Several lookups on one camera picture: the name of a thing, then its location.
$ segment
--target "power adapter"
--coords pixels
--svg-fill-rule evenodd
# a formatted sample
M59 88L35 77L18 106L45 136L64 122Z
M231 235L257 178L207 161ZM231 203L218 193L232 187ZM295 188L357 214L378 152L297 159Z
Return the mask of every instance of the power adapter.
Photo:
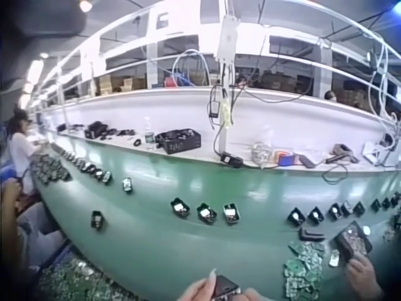
M222 153L220 156L220 161L231 165L233 168L240 168L244 165L244 160L242 158L236 157L228 152Z

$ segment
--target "small bottle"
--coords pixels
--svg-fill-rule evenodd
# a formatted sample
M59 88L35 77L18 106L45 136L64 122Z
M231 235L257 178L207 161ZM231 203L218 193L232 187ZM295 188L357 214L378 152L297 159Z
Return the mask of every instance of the small bottle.
M145 142L147 144L155 143L155 133L152 131L152 125L150 124L150 118L145 117L143 132L145 136Z

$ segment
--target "woman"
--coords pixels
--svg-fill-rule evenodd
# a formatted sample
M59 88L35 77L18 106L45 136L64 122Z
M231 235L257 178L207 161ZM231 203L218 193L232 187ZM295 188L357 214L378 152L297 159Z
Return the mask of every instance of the woman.
M26 111L14 110L14 116L8 122L9 152L17 177L22 178L23 193L32 196L35 193L35 188L29 165L32 155L39 152L42 147L28 141L28 127L29 118Z

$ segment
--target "pile of circuit boards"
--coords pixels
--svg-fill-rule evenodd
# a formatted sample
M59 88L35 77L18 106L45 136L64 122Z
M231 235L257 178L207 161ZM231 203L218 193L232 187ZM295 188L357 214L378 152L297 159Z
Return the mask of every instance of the pile of circuit boards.
M54 301L145 301L108 279L76 254L41 271L33 295L38 300Z
M35 156L31 162L31 170L44 185L49 184L51 181L56 182L59 179L63 181L71 179L70 173L61 164L61 161L47 154Z
M317 300L325 247L321 243L292 241L289 248L295 258L284 265L285 297L290 300Z

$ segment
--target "white shirt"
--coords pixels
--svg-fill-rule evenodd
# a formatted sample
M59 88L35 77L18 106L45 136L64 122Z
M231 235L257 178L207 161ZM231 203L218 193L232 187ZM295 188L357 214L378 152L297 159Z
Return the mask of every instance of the white shirt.
M9 150L18 177L22 177L29 169L30 157L38 150L27 137L21 133L15 133L9 141ZM33 186L31 171L27 171L23 178L23 193L32 195L35 189Z

